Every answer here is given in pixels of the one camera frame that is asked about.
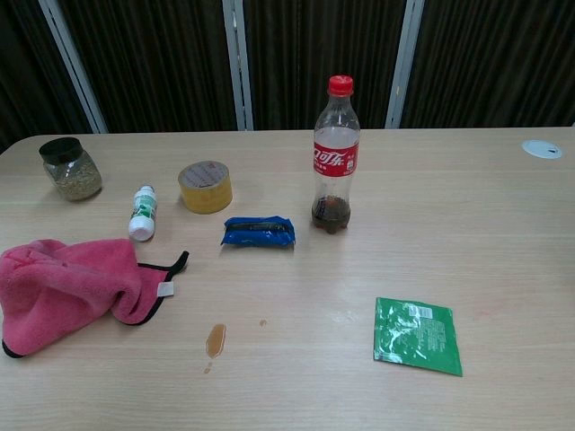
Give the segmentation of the blue snack packet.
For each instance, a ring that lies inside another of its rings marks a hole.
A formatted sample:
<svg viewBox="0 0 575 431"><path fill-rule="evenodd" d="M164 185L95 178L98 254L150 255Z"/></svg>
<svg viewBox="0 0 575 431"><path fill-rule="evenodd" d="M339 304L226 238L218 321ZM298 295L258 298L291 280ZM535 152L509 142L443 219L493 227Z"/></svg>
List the blue snack packet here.
<svg viewBox="0 0 575 431"><path fill-rule="evenodd" d="M225 221L221 245L289 247L296 243L295 228L289 219L270 217L231 217Z"/></svg>

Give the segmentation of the cola bottle with red cap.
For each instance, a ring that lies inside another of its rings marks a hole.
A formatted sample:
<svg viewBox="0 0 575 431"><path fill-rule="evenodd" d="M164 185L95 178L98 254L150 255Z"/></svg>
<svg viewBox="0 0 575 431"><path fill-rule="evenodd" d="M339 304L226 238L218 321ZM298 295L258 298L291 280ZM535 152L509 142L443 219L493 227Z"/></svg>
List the cola bottle with red cap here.
<svg viewBox="0 0 575 431"><path fill-rule="evenodd" d="M329 78L328 102L314 126L314 225L327 233L348 226L349 194L358 165L360 125L351 104L354 90L349 75Z"/></svg>

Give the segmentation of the small white green-labelled bottle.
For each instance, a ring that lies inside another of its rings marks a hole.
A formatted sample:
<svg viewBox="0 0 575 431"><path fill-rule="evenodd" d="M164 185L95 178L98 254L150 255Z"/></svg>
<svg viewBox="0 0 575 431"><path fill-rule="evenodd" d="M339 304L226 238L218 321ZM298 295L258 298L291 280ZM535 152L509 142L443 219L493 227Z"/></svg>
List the small white green-labelled bottle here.
<svg viewBox="0 0 575 431"><path fill-rule="evenodd" d="M155 234L157 199L155 189L144 185L133 197L132 214L128 224L129 237L137 242L146 242Z"/></svg>

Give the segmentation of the glass jar with black lid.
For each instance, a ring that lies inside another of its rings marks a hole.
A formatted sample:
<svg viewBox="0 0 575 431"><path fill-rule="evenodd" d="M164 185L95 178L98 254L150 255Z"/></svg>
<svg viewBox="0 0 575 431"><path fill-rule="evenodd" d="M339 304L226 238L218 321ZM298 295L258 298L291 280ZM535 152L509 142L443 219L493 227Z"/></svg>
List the glass jar with black lid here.
<svg viewBox="0 0 575 431"><path fill-rule="evenodd" d="M77 138L50 140L40 147L39 154L45 172L65 200L84 200L102 189L102 176Z"/></svg>

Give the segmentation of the brown liquid spill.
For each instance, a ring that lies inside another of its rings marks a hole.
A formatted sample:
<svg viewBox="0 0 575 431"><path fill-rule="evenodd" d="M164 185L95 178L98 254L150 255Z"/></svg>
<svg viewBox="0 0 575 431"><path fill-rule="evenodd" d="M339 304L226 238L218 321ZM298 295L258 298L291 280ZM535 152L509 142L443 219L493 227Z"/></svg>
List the brown liquid spill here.
<svg viewBox="0 0 575 431"><path fill-rule="evenodd" d="M254 354L259 349L256 341L256 330L252 326L230 327L224 323L215 324L205 340L205 353L208 362L202 370L203 374L212 371L215 361L225 352L235 354Z"/></svg>

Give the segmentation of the green foil sachet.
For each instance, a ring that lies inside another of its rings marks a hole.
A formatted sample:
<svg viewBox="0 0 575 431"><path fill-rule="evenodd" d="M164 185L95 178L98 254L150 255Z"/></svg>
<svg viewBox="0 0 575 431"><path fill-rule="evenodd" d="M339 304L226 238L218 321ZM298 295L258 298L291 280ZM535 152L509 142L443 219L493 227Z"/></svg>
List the green foil sachet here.
<svg viewBox="0 0 575 431"><path fill-rule="evenodd" d="M461 377L453 311L429 303L378 297L373 359Z"/></svg>

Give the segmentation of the pink cloth with black trim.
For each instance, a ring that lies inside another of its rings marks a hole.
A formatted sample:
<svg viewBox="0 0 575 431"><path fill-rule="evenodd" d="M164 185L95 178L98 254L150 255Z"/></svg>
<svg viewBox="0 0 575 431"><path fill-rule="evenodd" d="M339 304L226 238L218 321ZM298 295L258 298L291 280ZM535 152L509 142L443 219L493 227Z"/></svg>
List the pink cloth with black trim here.
<svg viewBox="0 0 575 431"><path fill-rule="evenodd" d="M151 320L158 291L185 268L183 252L170 266L137 260L128 239L67 245L37 240L0 254L2 348L21 358L93 323L106 313L128 326Z"/></svg>

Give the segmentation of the grey metal partition post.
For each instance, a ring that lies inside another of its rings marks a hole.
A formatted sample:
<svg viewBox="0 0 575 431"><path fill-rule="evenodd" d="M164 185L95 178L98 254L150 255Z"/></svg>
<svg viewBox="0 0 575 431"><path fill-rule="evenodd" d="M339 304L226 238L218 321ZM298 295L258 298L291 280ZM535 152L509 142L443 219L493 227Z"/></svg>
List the grey metal partition post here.
<svg viewBox="0 0 575 431"><path fill-rule="evenodd" d="M92 132L94 134L107 134L109 130L102 110L85 72L84 64L66 24L58 0L37 0L37 2L57 45L59 55L74 86L75 93Z"/></svg>
<svg viewBox="0 0 575 431"><path fill-rule="evenodd" d="M238 130L254 130L243 0L221 0Z"/></svg>
<svg viewBox="0 0 575 431"><path fill-rule="evenodd" d="M406 0L402 20L392 87L390 91L385 128L399 128L411 77L412 62L420 33L425 0Z"/></svg>

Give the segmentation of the yellow tape roll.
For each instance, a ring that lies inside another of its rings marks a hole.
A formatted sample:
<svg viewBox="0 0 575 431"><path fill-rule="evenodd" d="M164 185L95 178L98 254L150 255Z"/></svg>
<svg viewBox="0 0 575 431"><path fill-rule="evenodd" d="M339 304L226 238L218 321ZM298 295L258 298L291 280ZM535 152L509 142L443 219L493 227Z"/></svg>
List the yellow tape roll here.
<svg viewBox="0 0 575 431"><path fill-rule="evenodd" d="M195 214L213 214L233 200L227 166L217 161L201 161L185 167L178 175L183 204Z"/></svg>

